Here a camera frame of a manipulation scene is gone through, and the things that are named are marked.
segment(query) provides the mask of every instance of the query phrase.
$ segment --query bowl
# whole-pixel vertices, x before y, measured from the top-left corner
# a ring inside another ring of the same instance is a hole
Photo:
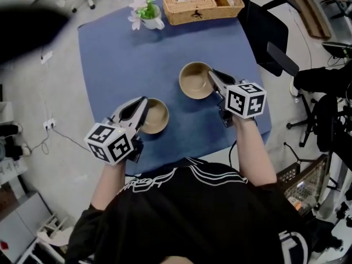
[[[159,133],[169,122],[169,110],[162,101],[155,98],[148,99],[148,106],[148,114],[140,130],[147,134]]]
[[[208,77],[211,67],[205,63],[193,62],[185,65],[179,75],[183,93],[192,99],[203,99],[213,92],[213,81]]]

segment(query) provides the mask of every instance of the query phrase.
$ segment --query flower pot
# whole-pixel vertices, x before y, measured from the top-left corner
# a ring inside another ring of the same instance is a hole
[[[161,10],[158,5],[153,5],[155,11],[155,18],[153,19],[143,19],[142,23],[148,29],[163,29],[165,27],[163,21],[161,20]]]

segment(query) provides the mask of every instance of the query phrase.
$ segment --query gray floor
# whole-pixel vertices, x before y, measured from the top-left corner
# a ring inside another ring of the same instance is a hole
[[[56,0],[42,0],[44,4],[54,4]],[[38,144],[46,137],[43,122],[54,117],[57,130],[83,144],[83,137],[94,121],[84,84],[80,62],[77,27],[95,20],[107,13],[127,6],[132,0],[95,0],[96,9],[90,10],[83,4],[74,15],[71,24],[60,34],[48,49],[53,57],[44,65],[40,63],[40,52],[35,52],[13,64],[13,70],[1,72],[4,97],[12,101],[15,120],[24,128],[23,139],[30,146]],[[253,0],[263,5],[270,0]],[[327,64],[329,54],[320,45],[321,41],[310,38],[298,13],[287,5],[271,10],[289,28],[287,54],[300,69],[311,67],[309,51],[299,30],[307,40],[312,58],[312,67]],[[289,93],[290,77],[283,73],[277,78],[260,68],[260,73],[268,91],[268,104],[272,119],[272,132],[266,144],[276,171],[280,171],[295,161],[283,142],[291,144],[297,153],[305,158],[319,155],[314,135],[305,148],[298,148],[303,128],[288,131],[289,121],[305,117],[303,104]],[[94,187],[103,164],[95,160],[69,140],[49,133],[47,141],[49,155],[40,147],[26,158],[29,170],[25,180],[37,189],[49,207],[60,216],[68,215],[72,221],[79,218],[82,210],[89,205]],[[233,160],[237,160],[236,151]],[[211,161],[228,163],[228,150],[207,156]]]

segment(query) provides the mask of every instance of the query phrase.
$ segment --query white flower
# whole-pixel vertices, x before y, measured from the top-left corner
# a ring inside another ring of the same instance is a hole
[[[129,4],[129,6],[135,11],[139,8],[145,8],[147,7],[147,0],[134,0],[133,3]]]
[[[134,11],[131,11],[131,16],[128,17],[128,20],[132,22],[132,30],[139,30],[141,27],[141,18]]]

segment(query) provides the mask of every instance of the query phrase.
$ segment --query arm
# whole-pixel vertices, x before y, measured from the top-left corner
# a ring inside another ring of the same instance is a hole
[[[105,164],[98,185],[95,188],[91,204],[98,210],[105,210],[125,184],[126,160],[115,166]]]
[[[276,173],[259,130],[252,119],[233,117],[237,129],[238,160],[241,173],[261,186],[276,183]]]

